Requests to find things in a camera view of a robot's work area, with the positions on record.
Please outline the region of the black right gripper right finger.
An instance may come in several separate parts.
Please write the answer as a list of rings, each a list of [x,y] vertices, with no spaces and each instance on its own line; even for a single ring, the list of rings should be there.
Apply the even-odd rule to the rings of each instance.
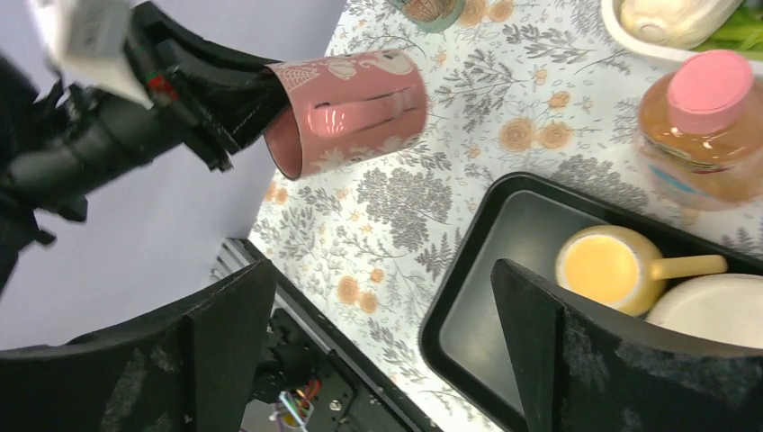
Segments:
[[[761,430],[760,350],[660,328],[508,259],[490,280],[530,430]]]

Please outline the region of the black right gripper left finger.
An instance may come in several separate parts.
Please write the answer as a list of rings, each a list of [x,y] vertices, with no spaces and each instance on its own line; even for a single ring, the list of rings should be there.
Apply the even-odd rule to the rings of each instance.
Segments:
[[[60,346],[1,354],[4,431],[236,431],[274,303],[258,261]]]

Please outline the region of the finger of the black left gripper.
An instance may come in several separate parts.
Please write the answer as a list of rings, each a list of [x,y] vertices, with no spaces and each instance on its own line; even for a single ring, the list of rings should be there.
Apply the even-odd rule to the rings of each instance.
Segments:
[[[235,85],[189,77],[187,87],[202,108],[186,143],[198,156],[229,156],[248,148],[289,105],[276,77],[250,77]]]
[[[204,39],[146,1],[131,9],[128,59],[139,77],[181,73],[199,78],[252,78],[279,61]]]

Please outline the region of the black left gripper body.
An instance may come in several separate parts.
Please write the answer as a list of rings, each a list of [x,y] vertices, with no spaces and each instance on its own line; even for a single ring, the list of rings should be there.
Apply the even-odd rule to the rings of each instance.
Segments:
[[[222,149],[204,146],[170,112],[146,109],[94,87],[61,80],[43,98],[1,58],[1,205],[85,215],[87,195],[186,144],[211,169],[230,168]]]

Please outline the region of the pink patterned mug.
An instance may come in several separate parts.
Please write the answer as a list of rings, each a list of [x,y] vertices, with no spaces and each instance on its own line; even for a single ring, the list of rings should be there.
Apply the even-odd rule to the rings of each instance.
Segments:
[[[405,52],[385,49],[269,67],[289,105],[264,134],[296,180],[408,149],[426,126],[426,87]]]

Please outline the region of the cream seashell mug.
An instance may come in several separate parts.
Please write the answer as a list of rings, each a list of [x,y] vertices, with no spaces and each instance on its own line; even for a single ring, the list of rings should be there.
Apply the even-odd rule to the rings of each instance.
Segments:
[[[464,0],[388,0],[387,3],[427,33],[443,32],[451,27],[465,7]]]

